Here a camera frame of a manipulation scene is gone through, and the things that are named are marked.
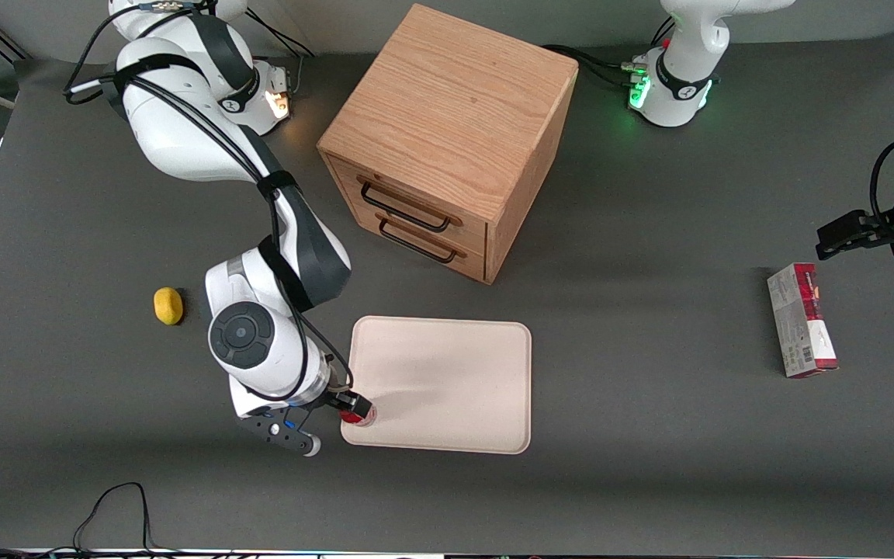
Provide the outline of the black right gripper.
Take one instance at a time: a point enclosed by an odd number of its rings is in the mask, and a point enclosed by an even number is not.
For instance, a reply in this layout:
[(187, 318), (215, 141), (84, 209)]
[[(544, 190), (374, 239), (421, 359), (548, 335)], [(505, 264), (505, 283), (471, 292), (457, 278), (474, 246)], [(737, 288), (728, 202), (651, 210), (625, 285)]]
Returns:
[(314, 400), (314, 409), (322, 407), (338, 410), (342, 421), (368, 421), (373, 404), (357, 392), (348, 392), (348, 385), (327, 385)]

